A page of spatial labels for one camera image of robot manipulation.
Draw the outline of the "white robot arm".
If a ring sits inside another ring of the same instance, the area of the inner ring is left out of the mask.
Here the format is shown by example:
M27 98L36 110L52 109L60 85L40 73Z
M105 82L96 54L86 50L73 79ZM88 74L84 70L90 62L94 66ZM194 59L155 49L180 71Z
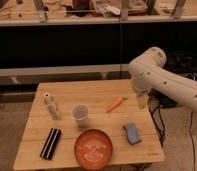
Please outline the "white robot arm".
M159 47L151 47L128 65L131 85L138 96L155 89L197 113L197 81L163 68L167 60Z

